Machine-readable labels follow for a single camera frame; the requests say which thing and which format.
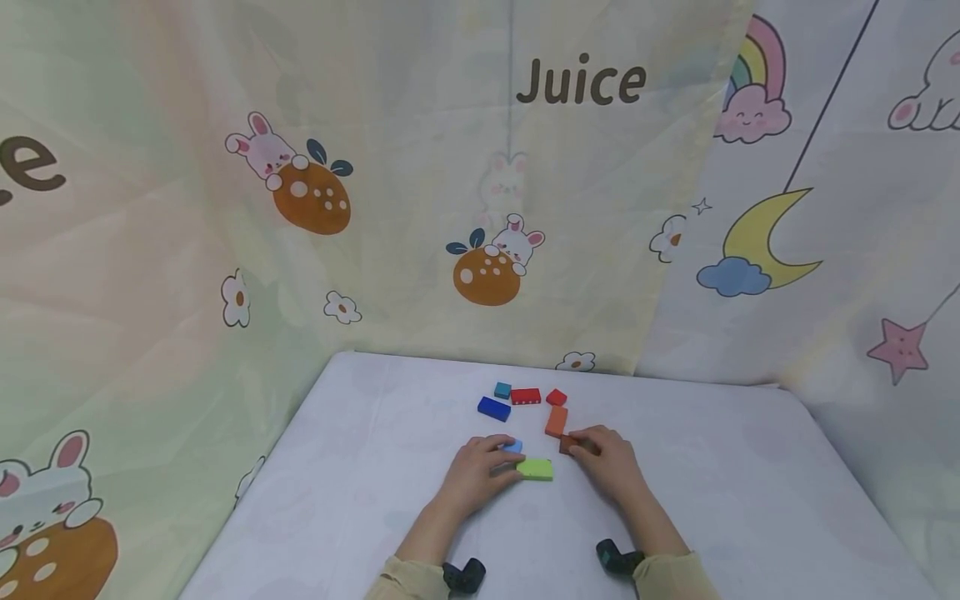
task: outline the string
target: string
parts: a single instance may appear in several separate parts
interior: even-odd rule
[[[830,103],[833,101],[833,95],[836,94],[837,88],[840,87],[840,82],[843,81],[844,75],[847,74],[847,67],[850,66],[850,63],[853,60],[853,55],[856,54],[856,49],[860,46],[860,41],[863,39],[863,35],[867,33],[867,27],[870,25],[870,21],[874,18],[874,12],[876,12],[876,7],[879,4],[880,0],[874,0],[874,5],[870,8],[870,13],[867,15],[867,20],[863,22],[863,27],[860,28],[860,33],[857,35],[856,41],[853,43],[853,48],[851,48],[850,54],[847,55],[847,59],[843,63],[843,68],[840,69],[840,75],[837,77],[837,81],[833,83],[833,89],[830,91],[829,96],[827,96],[827,102],[820,110],[820,116],[817,117],[817,122],[814,123],[813,129],[810,131],[810,137],[806,139],[804,149],[800,152],[800,158],[797,160],[796,166],[793,167],[793,173],[790,174],[790,179],[787,180],[786,186],[783,187],[784,194],[790,191],[790,185],[793,184],[793,178],[797,177],[797,171],[800,170],[800,165],[804,162],[806,151],[810,149],[810,143],[813,141],[813,136],[816,135],[817,130],[820,129],[820,123],[823,122],[824,115],[827,114],[827,108],[829,108]]]
[[[937,307],[933,309],[933,312],[930,313],[930,316],[926,318],[926,322],[930,323],[930,320],[937,316],[937,313],[940,312],[940,309],[944,307],[944,304],[949,302],[949,300],[953,298],[953,296],[956,295],[958,291],[960,291],[960,283],[957,283],[957,286],[953,288],[953,291],[947,294],[947,297],[941,300],[939,304],[937,304]]]
[[[514,2],[510,0],[510,20],[507,60],[507,160],[513,157],[511,152],[514,133]]]

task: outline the brown egg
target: brown egg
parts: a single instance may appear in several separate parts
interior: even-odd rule
[[[514,261],[501,252],[489,256],[483,248],[467,252],[453,268],[453,285],[460,295],[484,306],[499,306],[516,297],[520,276],[514,273]]]
[[[16,549],[16,563],[0,578],[0,597],[10,600],[94,600],[117,562],[113,526],[101,518],[76,529],[55,525]]]
[[[274,192],[274,202],[287,221],[320,235],[347,228],[350,198],[336,175],[315,162],[303,170],[288,164],[279,175],[283,184]]]

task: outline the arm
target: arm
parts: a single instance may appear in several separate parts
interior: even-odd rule
[[[578,441],[590,441],[594,455],[582,446],[570,448],[601,492],[622,514],[634,545],[647,559],[636,568],[636,590],[644,600],[719,600],[700,559],[690,552],[670,516],[647,486],[636,462],[634,446],[603,425],[571,431]]]
[[[522,478],[514,469],[491,474],[494,468],[524,459],[522,454],[499,449],[513,442],[510,436],[489,436],[472,438],[460,448],[440,491],[420,511],[366,600],[440,600],[448,596],[441,565],[461,525]]]

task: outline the star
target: star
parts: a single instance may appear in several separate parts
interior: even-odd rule
[[[693,204],[690,208],[696,208],[697,214],[699,215],[705,210],[710,210],[711,208],[713,208],[713,206],[710,206],[709,204],[707,204],[707,199],[703,198],[699,204]]]
[[[920,352],[920,341],[924,337],[926,323],[913,329],[904,329],[889,319],[881,319],[880,323],[883,325],[883,343],[871,348],[867,356],[890,365],[894,385],[900,383],[908,369],[926,371],[926,359]]]

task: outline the yellow moon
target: yellow moon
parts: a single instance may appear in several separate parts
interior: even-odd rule
[[[822,260],[805,265],[788,265],[777,260],[770,252],[770,236],[777,222],[810,189],[778,194],[754,204],[753,208],[740,215],[727,232],[723,255],[741,256],[759,265],[763,273],[770,276],[771,290],[793,283],[819,267]]]

